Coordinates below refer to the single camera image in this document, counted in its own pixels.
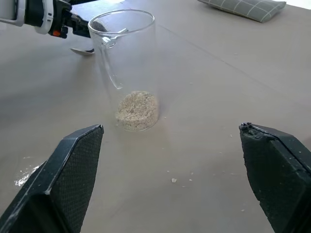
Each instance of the glass handle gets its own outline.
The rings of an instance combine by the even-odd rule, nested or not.
[[[123,33],[123,32],[127,32],[127,31],[128,31],[128,29],[124,28],[123,30],[119,31],[118,33]],[[112,38],[104,36],[102,38],[102,48],[101,48],[101,50],[102,50],[102,56],[103,56],[103,60],[104,60],[104,65],[105,65],[106,71],[107,71],[107,73],[109,75],[109,78],[110,78],[111,82],[113,83],[113,85],[117,89],[121,89],[122,88],[122,83],[118,80],[117,75],[113,71],[113,69],[111,67],[109,56],[107,54],[107,50],[115,46],[116,40],[117,40],[118,37],[120,37],[120,36],[115,36],[115,37],[112,37]]]

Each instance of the textured rubber pad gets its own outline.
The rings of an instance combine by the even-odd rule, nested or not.
[[[0,233],[79,233],[93,191],[101,125],[78,130],[58,144],[0,218]]]

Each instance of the gray checkered cushion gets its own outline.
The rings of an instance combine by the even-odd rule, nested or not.
[[[286,5],[285,1],[272,0],[199,0],[212,7],[251,18],[260,23],[269,21]]]

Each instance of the beige powder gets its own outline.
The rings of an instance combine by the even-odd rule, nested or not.
[[[146,91],[133,91],[120,102],[116,119],[129,131],[141,131],[153,126],[159,116],[154,95]]]

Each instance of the table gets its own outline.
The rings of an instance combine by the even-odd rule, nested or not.
[[[122,8],[155,15],[165,64],[161,116],[144,132],[115,126],[95,58],[69,50],[90,40],[27,25],[0,34],[0,212],[62,137],[103,124],[82,232],[272,233],[238,126],[277,128],[311,146],[310,11],[286,6],[264,24],[195,0],[97,1],[74,11],[90,19]]]

